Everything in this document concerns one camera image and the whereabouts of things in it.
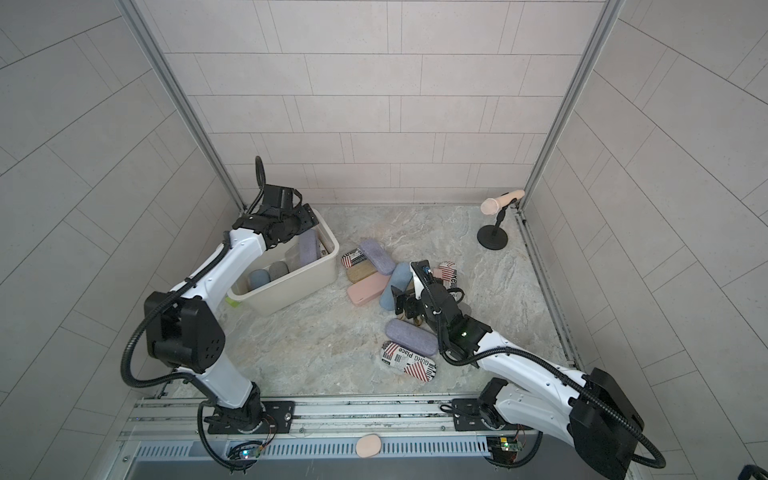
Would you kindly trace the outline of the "grey rectangular fabric case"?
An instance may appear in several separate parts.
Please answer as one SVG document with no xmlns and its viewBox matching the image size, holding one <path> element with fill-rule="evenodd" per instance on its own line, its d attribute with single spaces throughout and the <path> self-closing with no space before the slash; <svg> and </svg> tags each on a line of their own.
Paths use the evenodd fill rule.
<svg viewBox="0 0 768 480">
<path fill-rule="evenodd" d="M 301 267 L 300 252 L 297 246 L 286 251 L 284 261 L 290 272 L 294 272 Z"/>
</svg>

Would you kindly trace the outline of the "lilac case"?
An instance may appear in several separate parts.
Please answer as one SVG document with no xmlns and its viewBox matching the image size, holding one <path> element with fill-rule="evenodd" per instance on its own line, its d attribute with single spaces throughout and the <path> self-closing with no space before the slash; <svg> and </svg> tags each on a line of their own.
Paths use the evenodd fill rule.
<svg viewBox="0 0 768 480">
<path fill-rule="evenodd" d="M 309 229 L 299 235 L 299 266 L 304 267 L 320 258 L 318 235 L 315 229 Z"/>
</svg>

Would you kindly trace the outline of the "light blue case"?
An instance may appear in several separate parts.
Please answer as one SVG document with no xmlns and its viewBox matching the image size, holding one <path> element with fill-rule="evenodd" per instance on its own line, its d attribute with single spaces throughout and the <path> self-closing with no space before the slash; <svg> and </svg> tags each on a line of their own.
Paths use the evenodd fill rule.
<svg viewBox="0 0 768 480">
<path fill-rule="evenodd" d="M 379 300 L 380 306 L 385 311 L 394 311 L 396 309 L 397 293 L 394 293 L 392 288 L 395 288 L 399 292 L 405 292 L 412 279 L 413 274 L 411 272 L 410 264 L 408 262 L 398 263 L 390 276 L 385 290 L 382 292 Z"/>
</svg>

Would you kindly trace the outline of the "dark grey oval case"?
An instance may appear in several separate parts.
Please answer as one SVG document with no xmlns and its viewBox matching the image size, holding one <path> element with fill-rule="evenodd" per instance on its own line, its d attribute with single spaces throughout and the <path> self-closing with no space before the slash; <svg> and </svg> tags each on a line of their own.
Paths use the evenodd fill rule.
<svg viewBox="0 0 768 480">
<path fill-rule="evenodd" d="M 268 267 L 268 273 L 271 281 L 278 280 L 290 273 L 290 269 L 286 262 L 276 261 Z"/>
</svg>

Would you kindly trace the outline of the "blue oval case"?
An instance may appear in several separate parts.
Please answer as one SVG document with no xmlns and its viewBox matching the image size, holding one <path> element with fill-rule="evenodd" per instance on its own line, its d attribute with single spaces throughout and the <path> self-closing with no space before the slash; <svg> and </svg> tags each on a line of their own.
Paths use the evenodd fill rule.
<svg viewBox="0 0 768 480">
<path fill-rule="evenodd" d="M 268 270 L 257 269 L 250 272 L 247 276 L 247 283 L 250 291 L 257 290 L 270 282 L 271 276 Z"/>
</svg>

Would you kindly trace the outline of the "pink case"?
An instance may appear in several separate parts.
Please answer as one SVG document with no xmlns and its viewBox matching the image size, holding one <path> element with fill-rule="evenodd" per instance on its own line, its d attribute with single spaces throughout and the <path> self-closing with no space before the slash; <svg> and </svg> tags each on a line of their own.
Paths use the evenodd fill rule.
<svg viewBox="0 0 768 480">
<path fill-rule="evenodd" d="M 347 289 L 347 295 L 354 305 L 364 305 L 378 298 L 388 285 L 389 280 L 390 276 L 374 273 L 351 285 Z"/>
</svg>

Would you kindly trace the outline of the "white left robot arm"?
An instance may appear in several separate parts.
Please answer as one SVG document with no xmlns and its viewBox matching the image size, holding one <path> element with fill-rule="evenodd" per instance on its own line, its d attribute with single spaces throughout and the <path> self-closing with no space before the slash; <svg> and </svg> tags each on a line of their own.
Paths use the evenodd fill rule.
<svg viewBox="0 0 768 480">
<path fill-rule="evenodd" d="M 214 312 L 253 261 L 317 223 L 298 190 L 263 186 L 249 209 L 224 232 L 216 251 L 191 276 L 171 291 L 154 292 L 146 299 L 145 317 L 122 354 L 123 382 L 148 388 L 188 381 L 211 403 L 214 423 L 244 433 L 256 430 L 264 417 L 260 390 L 226 357 L 226 336 Z M 149 356 L 171 367 L 172 373 L 153 379 L 133 375 L 131 362 L 141 339 Z"/>
</svg>

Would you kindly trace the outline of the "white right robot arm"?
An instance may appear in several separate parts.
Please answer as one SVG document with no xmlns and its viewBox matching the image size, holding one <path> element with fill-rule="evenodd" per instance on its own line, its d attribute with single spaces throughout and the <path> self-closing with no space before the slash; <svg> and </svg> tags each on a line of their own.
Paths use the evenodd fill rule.
<svg viewBox="0 0 768 480">
<path fill-rule="evenodd" d="M 640 414 L 610 374 L 566 368 L 518 347 L 465 314 L 428 261 L 412 262 L 409 270 L 414 288 L 393 294 L 424 318 L 444 361 L 493 374 L 479 408 L 488 427 L 518 424 L 558 438 L 606 479 L 625 478 L 633 463 L 666 467 L 664 455 L 643 433 Z"/>
</svg>

